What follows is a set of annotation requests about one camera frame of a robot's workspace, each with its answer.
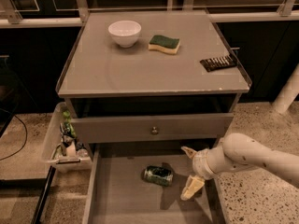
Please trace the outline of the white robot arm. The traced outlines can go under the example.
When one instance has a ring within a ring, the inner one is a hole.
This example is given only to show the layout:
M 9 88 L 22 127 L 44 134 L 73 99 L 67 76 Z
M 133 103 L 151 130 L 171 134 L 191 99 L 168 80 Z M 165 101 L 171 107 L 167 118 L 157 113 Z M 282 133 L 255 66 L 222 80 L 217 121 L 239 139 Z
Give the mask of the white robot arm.
M 235 173 L 251 168 L 263 168 L 289 184 L 299 187 L 299 157 L 266 147 L 243 133 L 230 133 L 212 149 L 196 151 L 181 148 L 192 160 L 193 175 L 189 175 L 180 195 L 189 200 L 206 180 L 221 173 Z

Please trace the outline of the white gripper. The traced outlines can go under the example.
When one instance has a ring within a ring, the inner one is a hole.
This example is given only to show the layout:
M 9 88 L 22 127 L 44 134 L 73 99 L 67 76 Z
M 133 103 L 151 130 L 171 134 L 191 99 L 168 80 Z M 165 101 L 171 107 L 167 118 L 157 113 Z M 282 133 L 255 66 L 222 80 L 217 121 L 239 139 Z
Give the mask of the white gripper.
M 180 199 L 189 200 L 204 185 L 205 180 L 210 180 L 216 176 L 207 163 L 208 149 L 196 151 L 190 147 L 181 148 L 188 158 L 192 159 L 192 169 L 197 175 L 189 175 Z

